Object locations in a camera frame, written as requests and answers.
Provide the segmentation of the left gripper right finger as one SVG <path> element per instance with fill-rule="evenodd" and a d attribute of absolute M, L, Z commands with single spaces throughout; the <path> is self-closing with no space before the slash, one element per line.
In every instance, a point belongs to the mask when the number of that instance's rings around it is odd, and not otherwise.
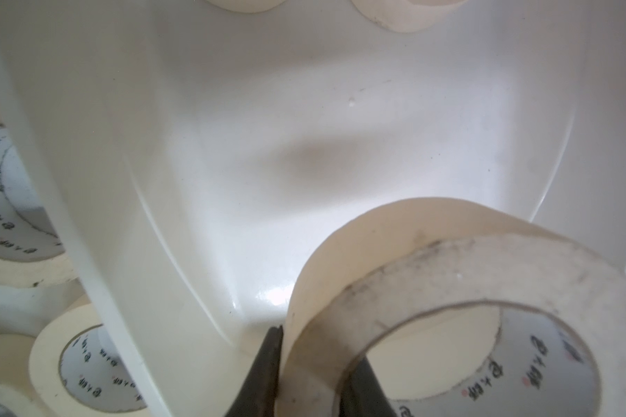
<path fill-rule="evenodd" d="M 363 358 L 344 384 L 339 415 L 344 417 L 393 417 L 395 412 L 367 358 Z"/>

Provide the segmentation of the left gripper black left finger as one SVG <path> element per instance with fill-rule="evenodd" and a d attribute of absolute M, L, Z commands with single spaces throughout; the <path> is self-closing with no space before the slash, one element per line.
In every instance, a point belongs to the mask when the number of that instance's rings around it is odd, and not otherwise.
<path fill-rule="evenodd" d="M 273 417 L 280 372 L 283 327 L 271 327 L 226 417 Z"/>

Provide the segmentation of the white plastic storage tray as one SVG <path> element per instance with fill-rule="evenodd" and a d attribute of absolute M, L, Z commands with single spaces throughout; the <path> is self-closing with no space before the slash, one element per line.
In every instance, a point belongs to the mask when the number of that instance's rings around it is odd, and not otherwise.
<path fill-rule="evenodd" d="M 626 271 L 626 1 L 0 1 L 0 116 L 151 412 L 220 416 L 318 245 L 459 198 Z"/>

